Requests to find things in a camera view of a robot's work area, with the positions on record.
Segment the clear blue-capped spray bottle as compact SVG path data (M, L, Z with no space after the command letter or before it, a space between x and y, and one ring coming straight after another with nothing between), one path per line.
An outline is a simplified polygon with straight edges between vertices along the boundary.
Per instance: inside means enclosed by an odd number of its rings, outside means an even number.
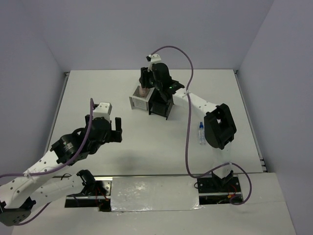
M205 139L205 131L204 131L204 124L203 122L200 122L199 124L199 143L201 145L204 145L206 143Z

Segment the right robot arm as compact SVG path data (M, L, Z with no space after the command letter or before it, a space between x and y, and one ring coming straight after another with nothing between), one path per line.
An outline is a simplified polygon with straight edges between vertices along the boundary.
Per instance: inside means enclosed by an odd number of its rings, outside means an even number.
M168 118L173 105L178 105L195 112L202 119L204 141L215 151L216 165L211 171L213 188L226 190L233 177L230 149L237 132L230 108L224 103L212 104L189 93L184 85L172 79L164 63L142 67L139 82L142 90L153 90L148 103L150 114Z

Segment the pink-capped marker tube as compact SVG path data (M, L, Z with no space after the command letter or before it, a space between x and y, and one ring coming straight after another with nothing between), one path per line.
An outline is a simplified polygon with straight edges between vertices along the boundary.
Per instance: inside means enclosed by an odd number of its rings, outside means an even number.
M148 89L148 88L143 88L143 87L139 87L139 95L141 96L141 97L146 97L148 94L149 94L149 91L150 91L150 89Z

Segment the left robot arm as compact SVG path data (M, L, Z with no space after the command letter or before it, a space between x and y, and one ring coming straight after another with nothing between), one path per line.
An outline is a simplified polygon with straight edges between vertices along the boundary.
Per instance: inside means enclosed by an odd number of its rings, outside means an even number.
M63 135L46 154L24 173L10 174L13 180L0 187L0 222L8 227L28 223L27 218L38 207L65 195L109 195L108 186L83 169L66 179L49 180L78 161L93 155L104 144L122 141L122 119L115 118L115 129L104 117L85 116L86 126Z

